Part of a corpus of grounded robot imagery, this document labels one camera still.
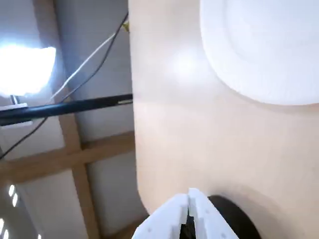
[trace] ceiling light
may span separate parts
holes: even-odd
[[[23,96],[38,93],[49,81],[55,48],[0,48],[0,95]]]
[[[13,196],[13,199],[12,199],[12,205],[14,207],[16,206],[17,201],[18,201],[18,194],[15,193],[14,196]]]
[[[14,185],[11,185],[10,188],[9,188],[9,196],[10,196],[10,197],[13,195],[14,189],[15,189],[15,186],[14,186]]]
[[[9,239],[9,232],[8,230],[5,230],[4,234],[3,234],[3,239]]]
[[[0,218],[0,236],[2,234],[3,226],[4,226],[4,220]]]

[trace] wire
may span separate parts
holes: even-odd
[[[2,160],[8,153],[10,153],[12,150],[14,150],[19,144],[21,144],[23,141],[25,141],[27,138],[29,138],[31,135],[33,135],[46,122],[47,119],[48,119],[48,117],[44,118],[30,133],[26,134],[17,143],[12,145],[6,152],[4,152],[0,156],[0,160]]]
[[[127,17],[128,17],[129,13],[127,12],[125,17],[123,18],[121,24],[119,25],[119,27],[117,28],[116,32],[114,33],[114,37],[112,37],[112,41],[109,45],[109,47],[106,50],[106,53],[100,63],[100,65],[96,68],[96,70],[89,76],[88,79],[86,79],[85,81],[83,81],[80,85],[78,85],[76,88],[74,88],[71,92],[69,92],[66,96],[63,97],[63,99],[60,101],[60,103],[64,102],[69,96],[71,96],[74,92],[76,92],[77,90],[79,90],[83,85],[85,85],[87,82],[89,82],[95,75],[96,73],[98,73],[98,71],[101,69],[101,67],[103,66],[104,62],[106,61],[106,59],[108,58],[110,51],[113,47],[113,44],[115,42],[116,37],[118,36],[121,27],[123,25],[123,23],[126,21]],[[25,141],[27,138],[29,138],[31,135],[33,135],[46,121],[47,121],[48,117],[44,118],[30,133],[26,134],[24,137],[22,137],[17,143],[15,143],[13,146],[11,146],[6,152],[4,152],[1,156],[0,156],[0,160],[2,160],[5,156],[7,156],[12,150],[14,150],[18,145],[20,145],[23,141]]]
[[[104,55],[104,57],[103,57],[103,59],[102,59],[100,65],[98,66],[98,68],[89,76],[88,79],[86,79],[85,81],[83,81],[80,85],[78,85],[76,88],[74,88],[69,94],[67,94],[65,97],[63,97],[63,99],[62,99],[61,102],[65,101],[70,95],[72,95],[74,92],[76,92],[78,89],[80,89],[83,85],[85,85],[87,82],[89,82],[89,81],[96,75],[96,73],[98,73],[98,71],[99,71],[99,70],[101,69],[101,67],[103,66],[105,60],[108,58],[108,56],[109,56],[109,54],[110,54],[110,51],[111,51],[111,49],[112,49],[112,46],[113,46],[113,44],[114,44],[114,41],[115,41],[116,37],[118,36],[118,34],[119,34],[120,30],[121,30],[121,27],[122,27],[122,25],[124,24],[124,22],[126,21],[128,15],[129,15],[129,13],[127,13],[127,14],[125,15],[125,17],[123,18],[123,20],[122,20],[120,26],[119,26],[118,29],[116,30],[115,35],[114,35],[114,37],[112,38],[112,41],[111,41],[111,43],[110,43],[108,49],[106,50],[106,53],[105,53],[105,55]]]
[[[102,44],[97,47],[95,49],[95,51],[92,52],[92,54],[86,58],[86,60],[79,66],[78,69],[76,69],[75,72],[73,72],[73,74],[68,78],[66,79],[66,81],[63,83],[63,85],[51,96],[51,98],[49,99],[49,101],[46,103],[48,104],[49,102],[51,102],[51,100],[54,99],[54,97],[56,97],[62,90],[64,87],[66,87],[66,85],[73,79],[73,77],[78,74],[78,72],[85,66],[86,63],[88,63],[88,61],[106,44],[108,43],[113,37],[115,36],[115,33],[113,33],[108,39],[106,39],[104,42],[102,42]]]

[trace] tabletop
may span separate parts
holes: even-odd
[[[209,65],[199,0],[130,0],[138,189],[152,213],[196,187],[264,239],[319,235],[319,105],[255,102]]]

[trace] paper plate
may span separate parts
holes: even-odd
[[[230,88],[264,103],[319,103],[319,1],[201,0],[200,26]]]

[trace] wooden beam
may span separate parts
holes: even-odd
[[[55,64],[51,76],[51,88],[53,92],[56,92],[66,80],[66,74],[54,2],[53,0],[33,0],[33,7],[42,47],[53,46],[56,48]],[[64,88],[63,91],[55,97],[55,101],[59,102],[67,93],[68,89]],[[59,122],[62,128],[66,152],[74,153],[81,150],[81,141],[74,114],[59,116]]]
[[[138,220],[132,224],[130,224],[129,226],[127,226],[126,228],[122,229],[121,231],[119,231],[118,233],[110,236],[110,237],[106,237],[105,239],[131,239],[136,228],[138,228],[138,226],[140,224],[142,224],[142,222],[145,220],[146,218],[144,219],[141,219],[141,220]]]
[[[70,155],[49,156],[45,154],[43,157],[31,156],[24,160],[4,161],[0,163],[0,186],[56,174],[77,165],[92,163],[134,149],[134,132],[127,132],[85,144],[83,151]]]
[[[82,164],[73,167],[72,174],[88,234],[88,239],[99,239],[100,232],[95,216],[86,166]]]

